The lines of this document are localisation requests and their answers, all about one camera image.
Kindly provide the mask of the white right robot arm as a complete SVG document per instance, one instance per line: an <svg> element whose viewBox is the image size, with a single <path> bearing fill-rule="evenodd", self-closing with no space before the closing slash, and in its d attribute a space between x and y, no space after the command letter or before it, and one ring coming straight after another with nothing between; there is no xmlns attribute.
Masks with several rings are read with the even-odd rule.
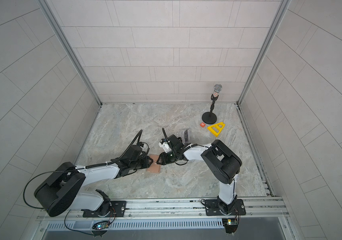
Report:
<svg viewBox="0 0 342 240"><path fill-rule="evenodd" d="M237 175L242 166L241 159L221 140L206 145L183 143L181 138L171 135L159 142L164 150L158 165L173 164L178 161L203 161L219 180L219 202L229 208L236 201Z"/></svg>

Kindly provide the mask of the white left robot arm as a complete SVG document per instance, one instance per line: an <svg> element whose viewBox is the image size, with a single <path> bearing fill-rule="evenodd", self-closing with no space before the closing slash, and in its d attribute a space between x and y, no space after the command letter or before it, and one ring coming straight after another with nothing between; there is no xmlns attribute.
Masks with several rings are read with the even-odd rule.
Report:
<svg viewBox="0 0 342 240"><path fill-rule="evenodd" d="M36 188L34 197L50 217L67 210L82 210L85 217L105 217L113 212L111 199L101 190L86 191L85 186L148 169L153 162L138 145L128 147L121 157L109 163L82 167L65 162Z"/></svg>

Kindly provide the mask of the black card in stand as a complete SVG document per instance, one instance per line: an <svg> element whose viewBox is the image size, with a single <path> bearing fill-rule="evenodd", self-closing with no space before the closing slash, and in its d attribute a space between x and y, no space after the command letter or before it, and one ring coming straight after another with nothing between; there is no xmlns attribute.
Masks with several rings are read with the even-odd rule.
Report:
<svg viewBox="0 0 342 240"><path fill-rule="evenodd" d="M189 142L189 129L184 131L184 141Z"/></svg>

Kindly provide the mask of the clear acrylic card stand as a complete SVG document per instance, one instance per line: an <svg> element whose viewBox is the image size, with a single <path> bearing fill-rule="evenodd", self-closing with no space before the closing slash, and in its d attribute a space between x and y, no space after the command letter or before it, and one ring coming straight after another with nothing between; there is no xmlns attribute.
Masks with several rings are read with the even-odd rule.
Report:
<svg viewBox="0 0 342 240"><path fill-rule="evenodd" d="M180 132L180 137L184 140L184 142L189 142L189 129L182 130Z"/></svg>

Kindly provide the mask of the black microphone stand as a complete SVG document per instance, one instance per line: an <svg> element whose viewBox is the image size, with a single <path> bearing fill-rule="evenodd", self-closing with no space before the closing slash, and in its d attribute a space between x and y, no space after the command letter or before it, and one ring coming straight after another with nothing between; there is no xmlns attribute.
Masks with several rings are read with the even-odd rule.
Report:
<svg viewBox="0 0 342 240"><path fill-rule="evenodd" d="M207 125L213 125L217 122L217 116L215 113L213 113L215 102L218 100L219 93L222 90L221 84L215 84L213 88L213 93L211 94L211 105L210 105L210 111L205 112L202 115L202 121Z"/></svg>

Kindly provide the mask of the yellow triangle block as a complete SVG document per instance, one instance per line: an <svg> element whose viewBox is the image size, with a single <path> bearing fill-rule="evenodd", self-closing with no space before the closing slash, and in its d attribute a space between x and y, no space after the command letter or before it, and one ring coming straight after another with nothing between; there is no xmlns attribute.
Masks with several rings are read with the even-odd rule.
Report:
<svg viewBox="0 0 342 240"><path fill-rule="evenodd" d="M218 137L225 127L225 123L220 122L207 127L207 129L215 136Z"/></svg>

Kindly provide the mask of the left green circuit board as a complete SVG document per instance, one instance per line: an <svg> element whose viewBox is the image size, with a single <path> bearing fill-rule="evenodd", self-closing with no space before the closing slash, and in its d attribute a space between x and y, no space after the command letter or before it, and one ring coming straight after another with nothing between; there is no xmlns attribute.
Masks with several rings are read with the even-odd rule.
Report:
<svg viewBox="0 0 342 240"><path fill-rule="evenodd" d="M108 229L108 228L109 228L109 225L110 225L110 222L109 222L109 221L101 221L101 222L95 223L95 224L92 226L92 229L93 229L93 230L96 230L96 231L102 231L102 230Z"/></svg>

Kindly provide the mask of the white ventilation grille strip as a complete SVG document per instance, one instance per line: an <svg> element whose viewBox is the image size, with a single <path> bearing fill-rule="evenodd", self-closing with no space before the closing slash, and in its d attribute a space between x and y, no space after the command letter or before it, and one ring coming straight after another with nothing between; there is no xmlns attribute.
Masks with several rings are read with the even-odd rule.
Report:
<svg viewBox="0 0 342 240"><path fill-rule="evenodd" d="M49 231L91 231L96 221L50 221ZM108 227L109 230L169 230L169 229L222 229L221 219L142 219L142 220L115 220Z"/></svg>

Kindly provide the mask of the right circuit board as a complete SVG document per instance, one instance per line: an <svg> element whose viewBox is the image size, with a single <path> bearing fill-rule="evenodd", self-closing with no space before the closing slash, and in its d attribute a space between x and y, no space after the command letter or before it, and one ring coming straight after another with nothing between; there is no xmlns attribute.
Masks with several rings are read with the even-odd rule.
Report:
<svg viewBox="0 0 342 240"><path fill-rule="evenodd" d="M234 234L238 229L239 221L238 219L222 219L222 225L227 234Z"/></svg>

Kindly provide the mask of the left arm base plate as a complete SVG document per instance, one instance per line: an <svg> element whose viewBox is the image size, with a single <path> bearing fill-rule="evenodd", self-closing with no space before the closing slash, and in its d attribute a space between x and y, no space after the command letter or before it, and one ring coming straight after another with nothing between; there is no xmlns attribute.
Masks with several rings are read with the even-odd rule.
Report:
<svg viewBox="0 0 342 240"><path fill-rule="evenodd" d="M110 201L107 204L103 204L95 211L82 209L83 218L120 218L124 216L126 206L126 201Z"/></svg>

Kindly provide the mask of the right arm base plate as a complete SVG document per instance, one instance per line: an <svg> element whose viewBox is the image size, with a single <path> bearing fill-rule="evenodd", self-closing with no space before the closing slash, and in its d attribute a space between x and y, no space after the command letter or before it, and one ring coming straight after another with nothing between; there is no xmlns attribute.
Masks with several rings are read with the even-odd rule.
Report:
<svg viewBox="0 0 342 240"><path fill-rule="evenodd" d="M245 216L246 210L242 199L234 199L227 205L225 202L216 199L202 199L200 203L205 207L207 216Z"/></svg>

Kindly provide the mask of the aluminium mounting rail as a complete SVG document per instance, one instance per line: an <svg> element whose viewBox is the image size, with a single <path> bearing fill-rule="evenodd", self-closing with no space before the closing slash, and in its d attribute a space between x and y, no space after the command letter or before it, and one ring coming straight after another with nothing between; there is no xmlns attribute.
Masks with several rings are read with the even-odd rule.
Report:
<svg viewBox="0 0 342 240"><path fill-rule="evenodd" d="M200 198L184 199L126 199L123 216L115 220L141 219L205 219L205 218L263 218L289 217L288 209L281 197L240 197L243 204L236 213L222 215L219 210L212 212L201 203Z"/></svg>

